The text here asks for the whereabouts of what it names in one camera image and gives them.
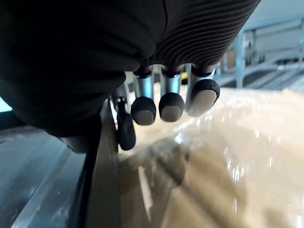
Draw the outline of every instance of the clear plastic wrap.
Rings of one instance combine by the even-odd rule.
[[[304,227],[303,115],[300,94],[222,89],[200,118],[136,126],[123,228]]]

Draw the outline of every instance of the white wall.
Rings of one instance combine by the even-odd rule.
[[[248,23],[304,15],[304,0],[261,0]]]
[[[263,21],[276,19],[291,18],[296,16],[304,16],[304,0],[261,0],[260,4],[249,18],[246,25],[251,25]],[[265,33],[278,28],[291,27],[300,24],[300,20],[257,31],[257,34]],[[281,34],[275,34],[268,37],[259,38],[256,42],[257,51],[275,48],[294,47],[299,44],[301,39],[300,30],[293,30]],[[278,53],[267,53],[266,58],[270,58]]]

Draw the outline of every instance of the black rubber fingertip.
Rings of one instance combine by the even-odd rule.
[[[136,135],[131,115],[125,112],[118,112],[117,125],[117,138],[120,147],[124,151],[132,149],[136,143]]]
[[[217,101],[220,95],[220,87],[212,79],[198,81],[190,95],[190,102],[186,108],[188,115],[201,116],[208,111]]]
[[[184,101],[179,94],[167,93],[159,103],[160,117],[165,122],[175,122],[180,119],[184,108]]]
[[[193,87],[192,93],[191,93],[191,97],[190,97],[190,104],[192,104],[194,102],[194,99],[196,97],[196,95],[204,90],[212,90],[216,93],[217,98],[219,98],[220,95],[220,87],[217,84],[216,81],[214,81],[213,79],[203,79],[198,81],[195,86]]]
[[[156,117],[154,101],[145,96],[136,98],[131,106],[131,115],[138,125],[148,126],[153,124]]]

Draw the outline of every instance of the robotic hand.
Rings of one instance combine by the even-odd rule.
[[[118,157],[109,151],[118,151],[116,138],[125,150],[134,146],[132,119],[139,125],[155,120],[151,66],[163,66],[163,121],[177,121],[184,109],[201,115],[219,97],[209,78],[215,65],[259,2],[0,1],[0,96],[21,120],[87,154],[70,227],[121,227]],[[184,104],[179,89],[185,64],[191,74]],[[134,73],[131,113],[126,94],[116,90],[125,71]],[[115,128],[105,104],[109,96],[117,133],[109,131]]]

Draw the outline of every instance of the gray metal surface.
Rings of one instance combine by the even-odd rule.
[[[266,74],[265,76],[259,78],[258,80],[255,80],[254,82],[248,84],[247,86],[245,86],[245,88],[247,88],[247,89],[259,89],[259,88],[263,87],[264,85],[266,85],[268,83],[271,83],[274,79],[276,79],[277,77],[279,77],[283,73],[284,73],[284,71],[270,72],[270,73]]]
[[[40,209],[40,205],[44,201],[46,195],[48,194],[48,191],[51,189],[52,185],[57,179],[58,174],[65,165],[70,154],[71,151],[69,149],[65,149],[58,163],[53,167],[50,174],[45,177],[39,187],[35,190],[31,199],[20,212],[15,222],[11,226],[12,228],[21,228],[29,226],[36,212]]]
[[[0,133],[0,227],[22,213],[66,146],[47,133],[28,128]]]
[[[300,77],[288,87],[288,89],[303,93],[304,92],[304,75],[301,74]]]
[[[66,227],[84,158],[84,154],[69,155],[48,194],[37,208],[29,228]]]
[[[236,57],[236,82],[237,82],[237,88],[242,88],[243,87],[243,81],[244,78],[257,72],[257,71],[261,71],[261,70],[277,70],[278,69],[278,65],[276,64],[276,61],[280,60],[280,59],[284,59],[284,58],[288,58],[291,56],[296,56],[299,55],[299,51],[298,50],[289,50],[289,51],[285,51],[271,59],[269,59],[268,61],[258,64],[256,66],[249,66],[245,68],[245,62],[244,62],[244,51],[243,51],[243,43],[241,42],[241,40],[238,40],[240,43],[238,43],[238,49],[237,49],[237,57]]]
[[[289,87],[296,79],[299,78],[299,70],[293,69],[288,70],[282,75],[276,77],[271,82],[262,86],[261,89],[264,90],[283,90],[284,88]]]

